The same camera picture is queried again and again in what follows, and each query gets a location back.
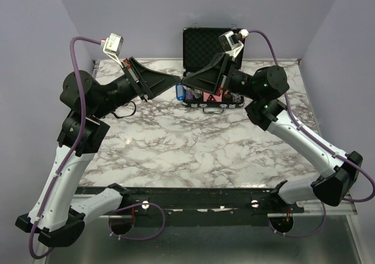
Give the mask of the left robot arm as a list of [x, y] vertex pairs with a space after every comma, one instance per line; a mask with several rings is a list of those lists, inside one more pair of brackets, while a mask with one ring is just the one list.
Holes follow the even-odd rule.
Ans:
[[125, 59], [121, 69], [123, 74], [109, 84], [100, 84], [83, 70], [70, 73], [63, 82], [60, 100], [70, 112], [57, 138], [52, 170], [35, 206], [15, 222], [22, 231], [37, 234], [48, 248], [68, 247], [91, 221], [111, 211], [129, 210], [130, 193], [118, 184], [77, 204], [72, 199], [110, 128], [104, 117], [137, 97], [147, 101], [159, 96], [180, 77], [150, 70], [134, 58]]

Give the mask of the blue key tag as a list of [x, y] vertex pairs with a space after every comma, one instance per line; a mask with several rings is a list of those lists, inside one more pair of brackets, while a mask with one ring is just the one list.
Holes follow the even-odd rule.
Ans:
[[185, 88], [182, 83], [178, 83], [175, 86], [175, 93], [176, 93], [176, 99], [179, 101], [183, 101], [185, 99]]

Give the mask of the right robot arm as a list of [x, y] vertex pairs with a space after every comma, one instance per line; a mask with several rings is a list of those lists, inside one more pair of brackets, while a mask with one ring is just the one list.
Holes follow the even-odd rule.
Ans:
[[278, 65], [262, 67], [253, 75], [236, 69], [231, 57], [219, 53], [203, 69], [183, 78], [184, 86], [209, 94], [230, 91], [251, 99], [245, 107], [250, 121], [278, 138], [307, 159], [317, 174], [296, 181], [280, 182], [270, 196], [270, 207], [283, 212], [299, 201], [318, 199], [336, 207], [357, 180], [362, 156], [323, 140], [299, 120], [291, 119], [279, 100], [289, 90], [287, 74]]

